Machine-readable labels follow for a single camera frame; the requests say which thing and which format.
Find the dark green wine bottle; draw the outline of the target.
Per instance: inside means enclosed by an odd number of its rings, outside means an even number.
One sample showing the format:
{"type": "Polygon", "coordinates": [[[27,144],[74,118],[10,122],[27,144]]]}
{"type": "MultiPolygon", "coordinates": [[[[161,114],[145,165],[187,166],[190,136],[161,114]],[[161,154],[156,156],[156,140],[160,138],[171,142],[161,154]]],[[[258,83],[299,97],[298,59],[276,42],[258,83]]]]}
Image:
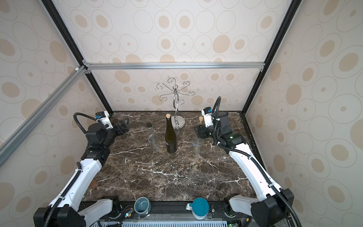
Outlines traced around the dark green wine bottle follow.
{"type": "Polygon", "coordinates": [[[165,143],[167,152],[175,153],[177,151],[177,138],[176,133],[172,125],[171,115],[166,114],[166,131],[165,131],[165,143]]]}

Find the clear glass bottle cork stopper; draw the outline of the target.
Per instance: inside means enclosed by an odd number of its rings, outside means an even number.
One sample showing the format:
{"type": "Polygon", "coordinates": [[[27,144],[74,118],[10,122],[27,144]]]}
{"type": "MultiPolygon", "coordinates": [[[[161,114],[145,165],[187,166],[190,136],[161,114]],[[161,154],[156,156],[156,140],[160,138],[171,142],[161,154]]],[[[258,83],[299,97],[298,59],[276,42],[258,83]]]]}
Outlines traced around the clear glass bottle cork stopper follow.
{"type": "Polygon", "coordinates": [[[192,148],[193,148],[193,153],[196,155],[200,154],[204,144],[204,140],[201,138],[201,129],[200,129],[201,126],[204,126],[203,120],[204,120],[203,116],[200,116],[199,117],[200,125],[194,128],[196,135],[192,139],[192,148]]]}

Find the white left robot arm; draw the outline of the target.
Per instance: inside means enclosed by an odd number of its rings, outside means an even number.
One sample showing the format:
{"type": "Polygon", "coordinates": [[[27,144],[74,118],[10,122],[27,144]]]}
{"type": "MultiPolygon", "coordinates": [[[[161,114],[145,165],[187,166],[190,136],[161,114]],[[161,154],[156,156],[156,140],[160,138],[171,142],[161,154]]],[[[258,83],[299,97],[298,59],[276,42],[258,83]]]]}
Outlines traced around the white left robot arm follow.
{"type": "Polygon", "coordinates": [[[80,210],[82,198],[94,177],[110,155],[109,147],[116,137],[130,130],[128,118],[112,124],[97,118],[87,130],[79,125],[88,140],[88,146],[76,163],[75,173],[59,195],[47,207],[37,209],[33,216],[37,227],[90,227],[103,216],[118,218],[122,211],[118,196],[107,196],[80,210]]]}

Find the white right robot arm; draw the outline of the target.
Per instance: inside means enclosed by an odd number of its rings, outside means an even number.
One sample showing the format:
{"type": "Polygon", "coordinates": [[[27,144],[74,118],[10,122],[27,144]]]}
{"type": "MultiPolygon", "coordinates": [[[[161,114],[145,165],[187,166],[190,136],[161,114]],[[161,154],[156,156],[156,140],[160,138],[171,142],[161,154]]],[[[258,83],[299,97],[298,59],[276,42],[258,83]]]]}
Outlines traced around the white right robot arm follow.
{"type": "Polygon", "coordinates": [[[226,216],[242,213],[252,217],[260,227],[274,227],[293,214],[293,193],[272,179],[255,158],[244,137],[232,131],[228,113],[207,107],[201,115],[204,123],[194,128],[197,137],[212,138],[238,164],[257,196],[255,199],[237,194],[226,197],[226,216]]]}

